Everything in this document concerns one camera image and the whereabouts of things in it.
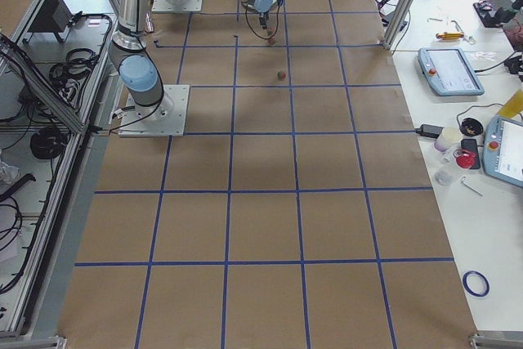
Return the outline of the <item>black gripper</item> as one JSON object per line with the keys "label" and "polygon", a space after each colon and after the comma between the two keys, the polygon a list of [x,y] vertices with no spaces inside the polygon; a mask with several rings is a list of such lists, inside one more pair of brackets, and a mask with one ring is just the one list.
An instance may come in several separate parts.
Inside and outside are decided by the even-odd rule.
{"label": "black gripper", "polygon": [[265,27],[265,25],[267,25],[267,23],[268,23],[268,20],[269,20],[269,14],[267,12],[261,13],[259,15],[260,25],[261,25],[261,28],[265,31],[266,36],[269,36],[269,27],[268,26]]}

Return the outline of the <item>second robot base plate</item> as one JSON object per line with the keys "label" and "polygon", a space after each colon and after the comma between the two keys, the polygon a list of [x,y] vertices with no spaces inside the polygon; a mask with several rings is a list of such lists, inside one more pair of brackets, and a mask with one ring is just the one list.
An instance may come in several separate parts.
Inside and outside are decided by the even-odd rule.
{"label": "second robot base plate", "polygon": [[200,12],[203,0],[154,0],[153,13]]}

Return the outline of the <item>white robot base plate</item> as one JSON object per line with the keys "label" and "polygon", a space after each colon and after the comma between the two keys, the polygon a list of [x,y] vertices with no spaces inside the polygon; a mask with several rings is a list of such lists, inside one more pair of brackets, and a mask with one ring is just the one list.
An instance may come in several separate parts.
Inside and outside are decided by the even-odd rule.
{"label": "white robot base plate", "polygon": [[127,94],[126,106],[133,106],[133,109],[123,113],[122,126],[117,129],[118,135],[121,137],[183,136],[186,129],[189,94],[189,85],[165,85],[163,101],[156,111],[154,106],[150,108],[136,106],[132,96]]}

